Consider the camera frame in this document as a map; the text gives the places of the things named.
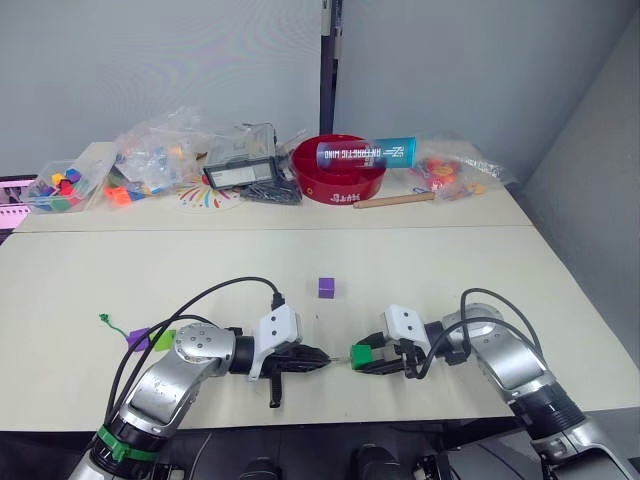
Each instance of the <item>green block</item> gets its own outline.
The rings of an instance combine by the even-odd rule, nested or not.
[[[173,340],[176,338],[176,331],[175,330],[167,330],[166,332],[164,332],[160,338],[158,339],[158,341],[156,342],[156,344],[153,346],[153,349],[156,352],[163,352],[164,350],[171,350],[171,347],[173,347]]]
[[[373,349],[370,345],[351,346],[351,368],[359,370],[371,362],[373,362]]]
[[[71,203],[66,198],[55,198],[51,200],[51,208],[54,210],[58,210],[59,212],[64,212],[71,207]]]

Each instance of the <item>black cable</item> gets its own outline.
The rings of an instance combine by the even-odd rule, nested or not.
[[[266,278],[262,278],[262,277],[238,277],[238,278],[233,278],[231,280],[226,280],[224,282],[218,283],[218,284],[216,284],[216,285],[214,285],[212,287],[207,288],[203,292],[199,293],[198,295],[193,297],[191,300],[189,300],[187,303],[182,305],[182,307],[180,307],[169,319],[164,320],[163,322],[160,322],[160,323],[154,325],[153,327],[151,327],[150,329],[148,329],[147,332],[145,333],[145,335],[141,336],[138,340],[136,340],[136,342],[129,348],[127,353],[125,353],[124,357],[122,358],[122,361],[120,362],[118,370],[116,371],[116,375],[115,375],[115,377],[113,379],[113,383],[111,385],[111,391],[109,392],[109,401],[107,402],[107,411],[106,411],[106,414],[105,414],[105,424],[107,424],[113,418],[115,413],[122,406],[122,403],[124,402],[124,399],[126,398],[126,395],[128,394],[129,390],[131,389],[131,386],[133,385],[133,382],[135,381],[136,376],[140,372],[140,369],[142,368],[142,365],[144,364],[145,360],[147,359],[147,357],[151,353],[151,350],[155,346],[156,342],[159,340],[159,338],[162,336],[162,334],[167,330],[167,328],[169,328],[169,326],[174,321],[177,321],[177,320],[180,319],[178,317],[180,317],[181,314],[186,309],[188,309],[190,306],[192,306],[198,300],[202,299],[203,297],[209,295],[212,292],[215,292],[216,290],[219,290],[219,289],[221,289],[223,287],[226,287],[228,285],[233,285],[234,283],[249,282],[249,281],[264,283],[265,285],[269,286],[271,288],[271,290],[273,290],[273,299],[271,301],[271,309],[272,310],[275,310],[276,308],[280,307],[281,305],[284,305],[284,303],[285,303],[284,302],[284,297],[282,296],[282,294],[280,293],[278,288],[275,286],[275,284],[273,282],[271,282],[270,280],[267,280]],[[204,319],[203,317],[200,317],[200,316],[197,316],[197,315],[185,315],[184,318],[185,319],[186,318],[192,318],[192,319],[195,318],[195,319],[197,319],[199,321],[205,321],[207,323],[211,323],[208,320]],[[154,331],[156,331],[156,330],[159,330],[158,334],[153,338],[153,340],[151,340],[149,335],[151,333],[153,333]],[[142,354],[142,356],[140,357],[140,359],[138,360],[138,363],[134,367],[133,371],[131,372],[131,375],[129,376],[129,379],[127,380],[127,383],[123,387],[122,392],[120,393],[120,396],[118,397],[118,400],[114,403],[115,395],[116,395],[116,392],[118,390],[118,384],[120,383],[120,378],[122,377],[122,372],[124,371],[124,368],[125,368],[125,366],[127,364],[127,361],[131,357],[131,355],[132,355],[133,351],[136,349],[136,347],[138,345],[140,345],[140,343],[142,343],[145,338],[149,338],[150,343],[147,346],[147,348],[144,351],[144,353]]]
[[[500,300],[502,303],[508,306],[520,318],[520,320],[522,320],[522,323],[524,323],[524,325],[527,327],[527,330],[529,330],[529,335],[531,335],[531,339],[533,340],[533,345],[535,346],[534,351],[544,361],[544,355],[542,354],[542,345],[540,345],[540,339],[538,338],[538,335],[536,334],[536,331],[534,330],[533,325],[531,325],[531,322],[527,320],[527,317],[525,317],[524,313],[522,313],[518,309],[518,307],[516,307],[513,303],[511,303],[505,297],[503,297],[502,295],[496,292],[487,290],[486,288],[478,288],[478,287],[469,288],[464,292],[462,292],[462,295],[460,295],[460,320],[464,321],[467,319],[467,313],[466,313],[467,296],[469,296],[472,293],[484,293],[485,295],[489,295],[493,298]],[[462,333],[464,337],[462,348],[464,350],[465,356],[469,358],[469,355],[471,354],[471,339],[469,337],[469,328],[466,324],[463,325],[462,327]]]
[[[518,477],[520,480],[526,480],[524,478],[524,476],[518,472],[515,468],[513,468],[504,458],[502,458],[500,455],[498,455],[496,452],[494,452],[493,450],[485,447],[484,445],[482,445],[481,443],[478,444],[478,446],[483,449],[485,452],[487,452],[488,454],[492,455],[493,457],[497,458],[500,463],[502,463],[505,467],[507,467],[509,470],[511,470],[513,472],[513,474]]]
[[[433,344],[431,345],[431,348],[429,349],[429,353],[427,353],[427,357],[425,358],[424,362],[422,363],[422,368],[420,369],[420,372],[416,372],[417,373],[416,378],[422,379],[427,375],[427,372],[429,371],[429,367],[431,366],[431,363],[433,362],[433,359],[436,356],[436,351],[438,351],[438,348],[440,347],[440,345],[446,340],[447,336],[451,332],[453,332],[454,330],[457,330],[460,327],[464,327],[464,326],[470,325],[472,323],[485,323],[485,322],[486,323],[494,323],[496,325],[501,325],[501,326],[505,327],[506,329],[511,331],[515,336],[517,336],[529,348],[535,349],[535,346],[533,345],[533,343],[531,343],[531,340],[529,340],[516,327],[514,327],[510,323],[505,322],[504,320],[498,320],[497,318],[491,318],[491,317],[468,318],[468,319],[466,319],[464,321],[460,320],[459,322],[456,322],[453,325],[445,328],[443,330],[443,332],[438,336],[438,338],[436,338],[436,341],[433,342]]]
[[[456,469],[455,469],[455,468],[453,468],[453,465],[449,465],[449,468],[451,469],[451,472],[453,472],[453,474],[455,475],[455,477],[456,477],[458,480],[462,480],[462,477],[460,477],[460,474],[459,474],[458,472],[456,472]]]

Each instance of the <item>green string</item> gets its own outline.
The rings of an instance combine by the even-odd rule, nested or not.
[[[118,327],[115,327],[115,326],[111,325],[111,322],[109,321],[109,314],[108,313],[101,313],[100,314],[100,320],[102,320],[104,323],[106,323],[109,326],[109,328],[113,328],[116,332],[120,332],[120,334],[124,337],[125,340],[128,339],[126,333],[124,333]]]

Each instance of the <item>green object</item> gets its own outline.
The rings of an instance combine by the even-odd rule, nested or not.
[[[359,370],[371,362],[373,362],[373,349],[371,345],[351,346],[351,368]]]
[[[173,340],[175,338],[176,338],[176,331],[175,330],[167,330],[162,335],[160,335],[160,338],[158,339],[156,344],[153,346],[153,349],[156,352],[162,352],[164,350],[171,350],[171,347],[173,347]]]
[[[125,458],[140,460],[142,462],[152,462],[158,457],[159,452],[146,452],[137,450],[128,443],[121,442],[111,434],[107,427],[102,425],[98,430],[98,438],[102,440],[111,450],[111,456],[116,462],[121,462]]]
[[[64,212],[71,208],[71,203],[66,198],[55,198],[51,200],[51,208],[59,212]]]
[[[124,333],[122,330],[120,330],[118,327],[111,324],[111,322],[109,321],[108,313],[101,313],[99,314],[99,316],[100,316],[100,320],[106,323],[109,328],[113,328],[116,332],[120,332],[120,334],[124,337],[124,339],[127,340],[128,338],[127,334]]]

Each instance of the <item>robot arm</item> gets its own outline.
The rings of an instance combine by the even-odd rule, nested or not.
[[[173,349],[142,375],[117,415],[98,430],[70,480],[145,478],[209,377],[237,373],[252,381],[276,379],[270,406],[279,406],[280,372],[329,363],[324,352],[300,341],[298,318],[288,305],[263,317],[255,337],[205,323],[181,328]]]
[[[426,357],[436,339],[460,321],[460,313],[456,312],[442,322],[423,326],[416,312],[398,305],[389,307],[384,317],[386,332],[360,343],[377,352],[372,361],[358,369],[375,374],[404,370],[408,378],[415,377],[412,373],[415,364]],[[472,353],[498,394],[525,426],[533,448],[548,466],[549,475],[553,475],[550,478],[640,479],[634,467],[617,454],[606,434],[569,398],[538,353],[506,327],[491,323],[491,319],[502,320],[495,308],[469,305],[466,318],[487,319],[469,325]],[[436,356],[444,357],[450,365],[465,361],[461,327],[447,335]]]

